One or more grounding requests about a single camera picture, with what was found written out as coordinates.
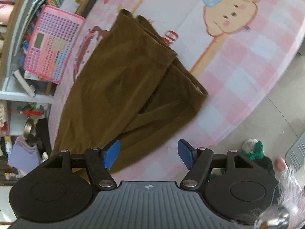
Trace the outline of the pink learning tablet toy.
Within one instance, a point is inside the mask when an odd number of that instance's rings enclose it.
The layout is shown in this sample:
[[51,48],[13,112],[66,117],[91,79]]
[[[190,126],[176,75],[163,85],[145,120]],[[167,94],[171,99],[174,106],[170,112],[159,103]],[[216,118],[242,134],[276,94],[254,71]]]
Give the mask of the pink learning tablet toy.
[[24,70],[59,84],[85,19],[44,5],[27,49]]

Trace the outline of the white leaning book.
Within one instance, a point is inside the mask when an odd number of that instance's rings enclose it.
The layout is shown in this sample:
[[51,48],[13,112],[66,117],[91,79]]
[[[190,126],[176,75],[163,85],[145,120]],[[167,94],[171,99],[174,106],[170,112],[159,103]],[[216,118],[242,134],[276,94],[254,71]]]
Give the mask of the white leaning book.
[[23,87],[23,89],[27,92],[27,94],[31,97],[35,97],[35,88],[33,85],[29,85],[24,77],[22,77],[20,70],[17,69],[13,74],[14,78],[19,82],[19,84]]

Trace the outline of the pink checkered table mat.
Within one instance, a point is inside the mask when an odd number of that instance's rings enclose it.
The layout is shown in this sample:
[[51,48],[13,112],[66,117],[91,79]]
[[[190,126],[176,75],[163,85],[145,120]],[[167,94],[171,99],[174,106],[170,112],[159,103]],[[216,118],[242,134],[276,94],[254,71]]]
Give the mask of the pink checkered table mat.
[[54,94],[49,116],[53,151],[70,90],[123,9],[151,24],[208,97],[159,148],[120,171],[113,171],[114,163],[110,172],[116,181],[175,179],[184,169],[178,141],[208,147],[228,136],[275,85],[304,36],[304,0],[97,0]]

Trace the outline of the brass bowl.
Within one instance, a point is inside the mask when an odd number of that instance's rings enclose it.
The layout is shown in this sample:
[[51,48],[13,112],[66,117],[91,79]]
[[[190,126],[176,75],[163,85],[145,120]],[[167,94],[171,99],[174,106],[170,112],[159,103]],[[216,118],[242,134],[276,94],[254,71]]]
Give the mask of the brass bowl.
[[35,121],[32,118],[29,118],[24,126],[23,129],[23,136],[25,139],[30,138],[31,136],[36,135],[36,129],[35,129]]

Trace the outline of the folded lavender cloth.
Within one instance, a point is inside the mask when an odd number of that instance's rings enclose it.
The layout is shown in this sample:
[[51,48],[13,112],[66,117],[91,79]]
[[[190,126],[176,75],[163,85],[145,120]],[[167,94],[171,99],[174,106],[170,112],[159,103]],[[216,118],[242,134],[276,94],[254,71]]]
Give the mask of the folded lavender cloth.
[[40,164],[41,156],[37,146],[28,145],[24,136],[18,136],[8,158],[8,165],[16,168],[22,176],[25,176]]

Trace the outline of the brown corduroy pants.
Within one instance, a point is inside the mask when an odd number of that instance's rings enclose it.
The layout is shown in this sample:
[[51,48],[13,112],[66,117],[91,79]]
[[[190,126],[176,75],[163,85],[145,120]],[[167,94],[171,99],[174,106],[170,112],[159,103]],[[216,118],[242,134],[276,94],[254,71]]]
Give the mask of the brown corduroy pants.
[[120,171],[182,129],[207,97],[151,24],[123,9],[70,90],[54,152],[81,154],[118,139]]

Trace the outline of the black case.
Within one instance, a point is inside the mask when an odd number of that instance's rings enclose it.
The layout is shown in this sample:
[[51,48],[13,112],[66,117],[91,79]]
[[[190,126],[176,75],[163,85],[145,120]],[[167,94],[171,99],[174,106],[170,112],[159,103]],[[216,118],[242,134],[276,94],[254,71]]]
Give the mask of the black case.
[[46,118],[42,118],[37,120],[36,124],[36,139],[37,139],[37,147],[41,154],[46,152],[48,156],[51,155],[52,148],[50,143],[50,136],[49,136],[49,128],[48,128],[48,121]]

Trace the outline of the green white plush toy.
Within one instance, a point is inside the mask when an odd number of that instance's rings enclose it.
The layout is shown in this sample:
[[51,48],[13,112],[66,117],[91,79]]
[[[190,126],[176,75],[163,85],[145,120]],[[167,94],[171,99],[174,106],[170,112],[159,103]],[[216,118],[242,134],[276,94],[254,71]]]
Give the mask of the green white plush toy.
[[263,159],[265,156],[263,144],[257,139],[246,140],[242,145],[241,153],[252,161]]

